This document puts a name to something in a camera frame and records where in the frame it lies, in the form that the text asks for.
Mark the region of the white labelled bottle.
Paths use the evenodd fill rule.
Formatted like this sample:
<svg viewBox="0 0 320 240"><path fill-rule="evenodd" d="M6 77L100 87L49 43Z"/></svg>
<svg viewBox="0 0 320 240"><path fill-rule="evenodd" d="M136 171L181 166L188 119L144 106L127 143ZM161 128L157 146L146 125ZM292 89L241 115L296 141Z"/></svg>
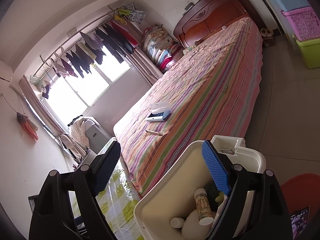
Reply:
<svg viewBox="0 0 320 240"><path fill-rule="evenodd" d="M210 208L205 189L200 188L194 191L194 199L201 226L211 225L214 222L214 214Z"/></svg>

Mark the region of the red plastic stool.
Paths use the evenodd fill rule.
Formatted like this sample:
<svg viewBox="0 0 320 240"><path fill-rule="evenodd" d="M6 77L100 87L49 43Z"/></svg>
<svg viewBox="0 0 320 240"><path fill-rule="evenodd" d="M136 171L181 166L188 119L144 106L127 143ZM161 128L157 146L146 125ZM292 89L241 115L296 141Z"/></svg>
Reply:
<svg viewBox="0 0 320 240"><path fill-rule="evenodd" d="M319 175L305 173L281 185L293 239L319 239Z"/></svg>

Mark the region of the striped bed cover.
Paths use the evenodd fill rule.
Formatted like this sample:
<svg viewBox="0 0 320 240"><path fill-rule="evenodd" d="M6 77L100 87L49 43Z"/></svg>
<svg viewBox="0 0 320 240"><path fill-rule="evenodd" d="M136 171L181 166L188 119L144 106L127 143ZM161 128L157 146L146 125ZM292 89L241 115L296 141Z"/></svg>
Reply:
<svg viewBox="0 0 320 240"><path fill-rule="evenodd" d="M130 108L113 131L140 196L193 141L246 134L260 92L262 66L263 40L254 21L244 17L183 55ZM171 116L147 122L148 106L161 101L171 104Z"/></svg>

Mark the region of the grey air cooler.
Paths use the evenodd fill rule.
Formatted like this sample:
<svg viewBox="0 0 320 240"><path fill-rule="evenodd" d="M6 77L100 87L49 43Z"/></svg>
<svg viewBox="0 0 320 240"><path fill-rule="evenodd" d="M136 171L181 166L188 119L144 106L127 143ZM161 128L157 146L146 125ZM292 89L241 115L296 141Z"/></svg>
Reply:
<svg viewBox="0 0 320 240"><path fill-rule="evenodd" d="M98 154L112 136L93 117L85 117L85 135L89 139L89 148Z"/></svg>

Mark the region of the green plush toy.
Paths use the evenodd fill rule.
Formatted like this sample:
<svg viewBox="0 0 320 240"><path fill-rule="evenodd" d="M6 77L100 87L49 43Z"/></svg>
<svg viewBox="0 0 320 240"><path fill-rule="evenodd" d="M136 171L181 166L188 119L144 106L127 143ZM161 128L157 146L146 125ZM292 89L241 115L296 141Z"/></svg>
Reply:
<svg viewBox="0 0 320 240"><path fill-rule="evenodd" d="M213 212L216 212L218 207L223 203L225 195L222 191L218 190L215 183L211 181L204 187L210 208Z"/></svg>

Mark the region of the small white bottle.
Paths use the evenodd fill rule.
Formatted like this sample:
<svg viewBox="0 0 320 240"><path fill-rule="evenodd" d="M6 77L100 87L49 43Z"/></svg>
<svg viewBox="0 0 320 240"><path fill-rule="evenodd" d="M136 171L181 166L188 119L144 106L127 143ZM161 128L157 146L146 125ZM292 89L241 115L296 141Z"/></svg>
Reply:
<svg viewBox="0 0 320 240"><path fill-rule="evenodd" d="M174 217L170 220L170 226L175 229L181 229L184 226L184 222L183 218Z"/></svg>

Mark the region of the wooden headboard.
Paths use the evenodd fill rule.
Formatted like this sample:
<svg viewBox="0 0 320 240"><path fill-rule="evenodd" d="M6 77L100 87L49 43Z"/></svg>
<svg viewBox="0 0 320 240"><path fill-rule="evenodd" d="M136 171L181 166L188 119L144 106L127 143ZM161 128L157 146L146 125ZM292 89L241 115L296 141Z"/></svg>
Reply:
<svg viewBox="0 0 320 240"><path fill-rule="evenodd" d="M243 17L250 17L258 28L266 26L249 0L199 0L180 19L173 35L188 48Z"/></svg>

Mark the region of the beige garment on hook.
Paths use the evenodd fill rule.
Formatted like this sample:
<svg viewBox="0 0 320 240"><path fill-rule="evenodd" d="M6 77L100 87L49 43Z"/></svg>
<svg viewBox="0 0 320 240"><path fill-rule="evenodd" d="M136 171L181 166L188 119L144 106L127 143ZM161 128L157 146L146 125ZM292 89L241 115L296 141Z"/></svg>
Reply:
<svg viewBox="0 0 320 240"><path fill-rule="evenodd" d="M60 135L60 140L64 146L70 151L74 160L81 163L86 156L85 150L67 133Z"/></svg>

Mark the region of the dotted cloth on cooler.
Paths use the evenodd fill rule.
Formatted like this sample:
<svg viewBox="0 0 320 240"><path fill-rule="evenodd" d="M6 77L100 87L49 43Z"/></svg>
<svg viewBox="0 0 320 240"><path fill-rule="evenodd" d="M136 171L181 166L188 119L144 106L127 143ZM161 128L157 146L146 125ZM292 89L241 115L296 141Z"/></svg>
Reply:
<svg viewBox="0 0 320 240"><path fill-rule="evenodd" d="M85 134L85 119L83 117L75 120L69 127L69 132L72 138L83 148L89 148L89 139Z"/></svg>

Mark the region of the green checkered plastic tablecloth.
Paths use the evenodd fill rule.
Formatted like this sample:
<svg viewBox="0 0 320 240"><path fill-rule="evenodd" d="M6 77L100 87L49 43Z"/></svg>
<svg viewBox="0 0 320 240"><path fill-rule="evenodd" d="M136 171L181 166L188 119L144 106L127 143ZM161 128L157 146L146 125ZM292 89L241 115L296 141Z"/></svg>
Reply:
<svg viewBox="0 0 320 240"><path fill-rule="evenodd" d="M140 197L122 161L117 162L106 188L98 193L96 200L117 239L143 239L133 214Z"/></svg>

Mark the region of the white plush toy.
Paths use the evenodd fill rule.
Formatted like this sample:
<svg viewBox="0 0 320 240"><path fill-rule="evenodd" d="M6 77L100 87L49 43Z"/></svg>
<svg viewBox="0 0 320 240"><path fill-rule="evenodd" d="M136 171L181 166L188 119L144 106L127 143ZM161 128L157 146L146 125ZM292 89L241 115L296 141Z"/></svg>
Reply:
<svg viewBox="0 0 320 240"><path fill-rule="evenodd" d="M197 210L194 210L184 221L181 230L181 235L184 239L204 240L207 237L209 230L210 226L204 226L199 224Z"/></svg>

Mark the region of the window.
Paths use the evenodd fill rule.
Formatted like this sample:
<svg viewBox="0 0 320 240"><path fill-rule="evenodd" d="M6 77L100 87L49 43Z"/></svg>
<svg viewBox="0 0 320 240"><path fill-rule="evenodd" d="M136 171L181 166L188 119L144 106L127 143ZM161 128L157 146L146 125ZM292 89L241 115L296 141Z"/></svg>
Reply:
<svg viewBox="0 0 320 240"><path fill-rule="evenodd" d="M63 125L67 126L75 117L87 113L130 69L126 61L119 63L106 47L102 51L102 64L92 64L90 73L84 72L83 77L58 77L52 84L46 103Z"/></svg>

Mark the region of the stack of folded blankets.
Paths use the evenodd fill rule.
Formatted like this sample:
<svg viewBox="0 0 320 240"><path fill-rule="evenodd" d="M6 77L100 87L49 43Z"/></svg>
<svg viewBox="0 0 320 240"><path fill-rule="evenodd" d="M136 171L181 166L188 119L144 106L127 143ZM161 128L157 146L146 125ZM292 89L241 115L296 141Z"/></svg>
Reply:
<svg viewBox="0 0 320 240"><path fill-rule="evenodd" d="M161 25L144 30L142 45L144 53L163 74L183 56L183 46Z"/></svg>

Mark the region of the pencil on bed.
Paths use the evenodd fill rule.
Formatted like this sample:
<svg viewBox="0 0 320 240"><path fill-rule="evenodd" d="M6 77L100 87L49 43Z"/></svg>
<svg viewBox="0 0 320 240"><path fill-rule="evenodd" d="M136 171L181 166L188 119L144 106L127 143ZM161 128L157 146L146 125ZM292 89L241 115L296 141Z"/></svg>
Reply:
<svg viewBox="0 0 320 240"><path fill-rule="evenodd" d="M152 130L149 130L149 129L146 129L145 131L146 131L147 133L150 133L150 134L153 134L153 135L159 135L159 136L162 136L162 135L163 135L161 132L152 131Z"/></svg>

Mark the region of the pink curtain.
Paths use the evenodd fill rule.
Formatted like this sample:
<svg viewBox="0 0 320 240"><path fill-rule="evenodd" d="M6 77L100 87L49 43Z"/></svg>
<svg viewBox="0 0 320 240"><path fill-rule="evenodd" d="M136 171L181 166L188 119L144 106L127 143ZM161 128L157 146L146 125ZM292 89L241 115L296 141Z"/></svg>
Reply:
<svg viewBox="0 0 320 240"><path fill-rule="evenodd" d="M26 100L30 103L33 110L40 117L43 123L50 129L54 137L59 138L65 130L57 123L54 117L49 113L47 107L42 103L34 93L29 81L23 76L18 83Z"/></svg>

